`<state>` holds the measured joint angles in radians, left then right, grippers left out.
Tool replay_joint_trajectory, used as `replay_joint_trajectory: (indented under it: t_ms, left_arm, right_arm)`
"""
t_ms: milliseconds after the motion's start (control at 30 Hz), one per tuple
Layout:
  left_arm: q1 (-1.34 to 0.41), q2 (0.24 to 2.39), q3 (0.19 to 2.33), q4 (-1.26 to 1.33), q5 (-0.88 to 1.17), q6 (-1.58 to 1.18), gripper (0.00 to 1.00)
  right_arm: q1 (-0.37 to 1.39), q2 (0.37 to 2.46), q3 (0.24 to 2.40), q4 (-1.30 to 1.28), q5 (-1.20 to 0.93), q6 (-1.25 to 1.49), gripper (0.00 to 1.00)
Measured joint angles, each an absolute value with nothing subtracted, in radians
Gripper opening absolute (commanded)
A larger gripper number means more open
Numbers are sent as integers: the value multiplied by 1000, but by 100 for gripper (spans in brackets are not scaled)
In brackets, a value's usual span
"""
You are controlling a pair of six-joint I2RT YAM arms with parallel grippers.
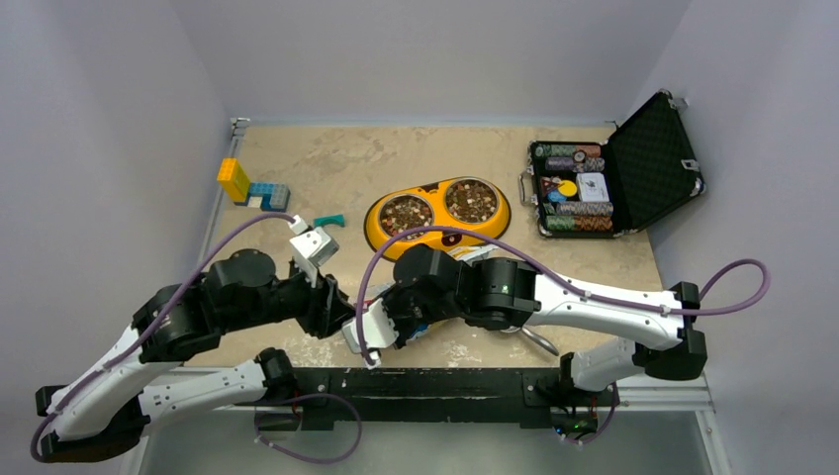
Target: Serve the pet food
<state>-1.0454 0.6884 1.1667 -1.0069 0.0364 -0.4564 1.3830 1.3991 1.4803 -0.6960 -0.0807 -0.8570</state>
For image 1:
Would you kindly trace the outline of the metal food scoop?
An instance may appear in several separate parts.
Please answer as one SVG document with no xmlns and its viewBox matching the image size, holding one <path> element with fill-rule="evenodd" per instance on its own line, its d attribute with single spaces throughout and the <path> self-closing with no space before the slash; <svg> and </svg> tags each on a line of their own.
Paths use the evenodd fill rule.
<svg viewBox="0 0 839 475">
<path fill-rule="evenodd" d="M 544 336 L 534 332 L 528 327 L 510 327 L 505 330 L 502 330 L 502 333 L 513 334 L 513 333 L 521 333 L 530 341 L 538 345 L 543 350 L 549 352 L 553 356 L 560 356 L 559 349 L 547 338 Z"/>
</svg>

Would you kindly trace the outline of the white yellow pet food bag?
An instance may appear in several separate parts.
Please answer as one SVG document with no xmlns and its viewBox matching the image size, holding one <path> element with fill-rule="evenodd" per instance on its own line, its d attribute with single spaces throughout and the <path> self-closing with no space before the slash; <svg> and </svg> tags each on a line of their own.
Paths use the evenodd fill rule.
<svg viewBox="0 0 839 475">
<path fill-rule="evenodd" d="M 452 319 L 498 330 L 501 315 L 480 306 L 479 265 L 418 244 L 405 251 L 393 268 L 394 284 L 362 314 L 367 348 L 401 348 L 422 326 Z"/>
</svg>

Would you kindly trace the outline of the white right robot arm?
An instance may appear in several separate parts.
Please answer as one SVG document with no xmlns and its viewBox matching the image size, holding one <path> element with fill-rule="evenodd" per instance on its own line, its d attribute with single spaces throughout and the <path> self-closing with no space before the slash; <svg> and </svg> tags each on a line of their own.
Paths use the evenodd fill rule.
<svg viewBox="0 0 839 475">
<path fill-rule="evenodd" d="M 393 275 L 395 284 L 380 302 L 393 323 L 397 347 L 416 327 L 450 319 L 488 331 L 557 326 L 612 335 L 607 343 L 562 358 L 555 388 L 570 403 L 640 373 L 694 380 L 707 362 L 704 334 L 682 314 L 695 299 L 672 290 L 642 292 L 552 279 L 524 260 L 467 262 L 424 244 L 400 256 Z"/>
</svg>

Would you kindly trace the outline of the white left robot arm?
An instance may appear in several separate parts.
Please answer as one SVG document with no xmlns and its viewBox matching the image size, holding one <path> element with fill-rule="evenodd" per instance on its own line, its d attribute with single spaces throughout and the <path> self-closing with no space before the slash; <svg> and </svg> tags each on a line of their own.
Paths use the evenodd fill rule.
<svg viewBox="0 0 839 475">
<path fill-rule="evenodd" d="M 298 394 L 297 381 L 288 355 L 273 347 L 183 385 L 155 380 L 217 348 L 228 333 L 293 320 L 309 335 L 325 338 L 354 314 L 332 276 L 292 269 L 282 279 L 268 254 L 236 251 L 186 282 L 160 289 L 76 381 L 39 389 L 42 421 L 31 455 L 41 463 L 104 461 L 194 413 L 262 400 L 284 404 Z"/>
</svg>

